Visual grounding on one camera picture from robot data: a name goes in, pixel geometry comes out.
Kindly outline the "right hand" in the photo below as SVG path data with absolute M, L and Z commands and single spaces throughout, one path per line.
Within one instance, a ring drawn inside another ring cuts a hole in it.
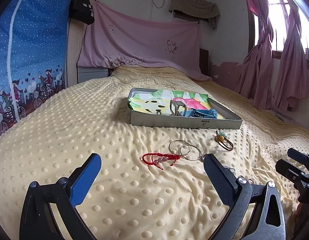
M 305 226 L 309 219 L 309 204 L 299 203 L 296 210 L 295 216 L 295 228 L 294 234 L 301 230 Z

